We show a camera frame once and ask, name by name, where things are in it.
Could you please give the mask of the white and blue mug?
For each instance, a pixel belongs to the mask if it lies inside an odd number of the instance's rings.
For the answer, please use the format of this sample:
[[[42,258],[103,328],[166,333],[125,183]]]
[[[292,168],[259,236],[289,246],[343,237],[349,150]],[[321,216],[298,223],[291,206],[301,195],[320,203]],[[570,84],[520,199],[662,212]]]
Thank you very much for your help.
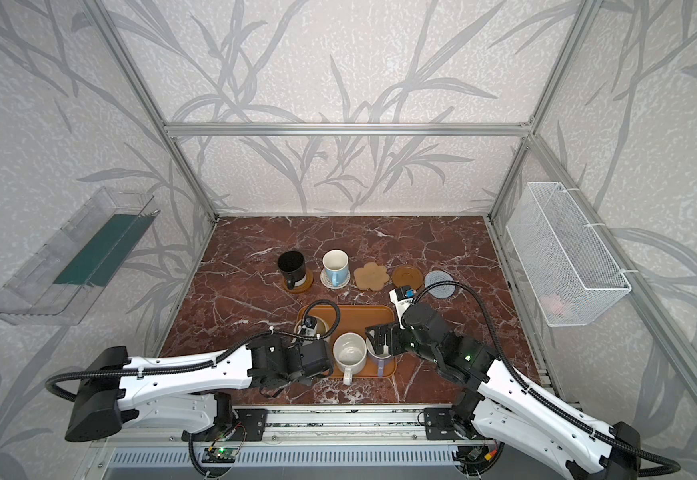
[[[349,272],[348,254],[338,249],[330,250],[322,257],[322,265],[324,266],[322,270],[326,270],[330,274],[332,284],[338,285],[344,282],[346,273]]]

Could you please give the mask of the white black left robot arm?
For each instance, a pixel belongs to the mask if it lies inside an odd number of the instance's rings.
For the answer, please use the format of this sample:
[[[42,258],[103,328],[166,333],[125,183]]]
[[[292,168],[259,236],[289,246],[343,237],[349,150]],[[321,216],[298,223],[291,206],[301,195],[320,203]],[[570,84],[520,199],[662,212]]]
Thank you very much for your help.
[[[86,370],[50,378],[46,389],[72,402],[68,442],[100,440],[124,428],[178,428],[202,440],[240,424],[232,391],[278,394],[332,372],[324,338],[266,331],[226,350],[180,357],[134,357],[124,346],[110,347]]]

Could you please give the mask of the white and purple mug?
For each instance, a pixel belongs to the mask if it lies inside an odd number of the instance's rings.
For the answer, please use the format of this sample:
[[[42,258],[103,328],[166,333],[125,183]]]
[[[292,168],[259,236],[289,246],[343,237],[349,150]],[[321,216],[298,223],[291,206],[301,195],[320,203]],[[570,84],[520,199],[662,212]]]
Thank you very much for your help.
[[[390,358],[377,358],[375,356],[375,346],[371,345],[367,338],[366,349],[368,357],[376,366],[376,376],[378,378],[382,378],[385,374],[385,368],[386,366],[388,366],[388,364],[390,364],[390,362],[392,362],[393,356],[391,356]]]

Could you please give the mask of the black mug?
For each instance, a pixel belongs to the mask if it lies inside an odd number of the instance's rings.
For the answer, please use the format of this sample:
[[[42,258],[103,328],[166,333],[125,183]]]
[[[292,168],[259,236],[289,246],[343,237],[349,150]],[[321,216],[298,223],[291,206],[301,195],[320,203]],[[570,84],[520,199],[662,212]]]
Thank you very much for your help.
[[[278,270],[284,276],[287,290],[294,290],[306,281],[306,260],[304,254],[296,250],[282,253],[278,257]]]

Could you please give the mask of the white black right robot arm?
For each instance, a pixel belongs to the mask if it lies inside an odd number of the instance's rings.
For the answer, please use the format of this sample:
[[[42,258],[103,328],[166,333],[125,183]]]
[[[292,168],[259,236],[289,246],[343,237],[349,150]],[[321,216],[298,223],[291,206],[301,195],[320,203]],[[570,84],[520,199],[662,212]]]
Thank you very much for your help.
[[[449,410],[451,427],[463,438],[484,437],[510,446],[565,479],[634,479],[640,461],[613,446],[639,444],[638,433],[587,416],[510,373],[497,351],[457,334],[430,305],[408,306],[400,321],[365,330],[373,350],[413,354],[434,364],[439,376],[461,387]]]

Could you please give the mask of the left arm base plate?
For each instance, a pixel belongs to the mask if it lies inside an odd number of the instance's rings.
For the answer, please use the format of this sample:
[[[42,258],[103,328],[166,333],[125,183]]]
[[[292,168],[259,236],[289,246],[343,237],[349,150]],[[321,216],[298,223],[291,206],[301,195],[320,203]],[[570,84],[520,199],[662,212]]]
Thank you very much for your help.
[[[234,408],[234,413],[220,412],[210,427],[192,435],[194,443],[198,442],[258,442],[262,441],[266,430],[266,408]]]

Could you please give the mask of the grey round woven coaster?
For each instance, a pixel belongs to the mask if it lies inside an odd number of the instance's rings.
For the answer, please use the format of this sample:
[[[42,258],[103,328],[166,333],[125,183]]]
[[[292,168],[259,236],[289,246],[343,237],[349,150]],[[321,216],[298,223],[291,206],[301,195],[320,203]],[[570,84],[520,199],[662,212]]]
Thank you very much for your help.
[[[432,272],[429,272],[424,277],[424,286],[428,288],[434,284],[440,284],[441,282],[444,282],[444,285],[442,286],[430,288],[430,290],[428,290],[428,293],[437,299],[447,299],[450,298],[455,292],[455,286],[450,285],[450,282],[452,281],[453,278],[448,273],[441,270],[434,270]]]

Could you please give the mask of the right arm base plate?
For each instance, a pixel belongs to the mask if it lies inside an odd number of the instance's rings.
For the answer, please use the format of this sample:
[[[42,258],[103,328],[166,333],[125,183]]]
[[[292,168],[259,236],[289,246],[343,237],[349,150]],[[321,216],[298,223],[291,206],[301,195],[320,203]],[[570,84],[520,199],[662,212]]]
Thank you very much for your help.
[[[485,440],[492,442],[492,438],[485,437],[475,430],[466,433],[458,431],[448,407],[424,408],[422,414],[418,415],[418,423],[424,428],[425,437],[429,441]]]

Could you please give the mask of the brown round wooden coaster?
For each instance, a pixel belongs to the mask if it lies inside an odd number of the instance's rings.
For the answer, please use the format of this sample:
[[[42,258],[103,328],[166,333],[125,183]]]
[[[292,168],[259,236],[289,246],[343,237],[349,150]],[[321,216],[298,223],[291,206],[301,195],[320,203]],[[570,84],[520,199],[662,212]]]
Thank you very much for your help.
[[[422,288],[424,284],[424,276],[422,272],[413,265],[402,265],[392,272],[391,280],[396,288],[405,286],[413,290]]]

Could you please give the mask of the cork flower-shaped coaster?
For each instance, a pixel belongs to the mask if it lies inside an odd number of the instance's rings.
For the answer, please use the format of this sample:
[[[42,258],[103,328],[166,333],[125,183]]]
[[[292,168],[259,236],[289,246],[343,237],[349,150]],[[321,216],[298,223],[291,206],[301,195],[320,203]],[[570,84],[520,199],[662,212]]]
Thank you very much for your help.
[[[381,291],[390,280],[387,269],[375,262],[367,262],[354,270],[355,285],[362,291]]]

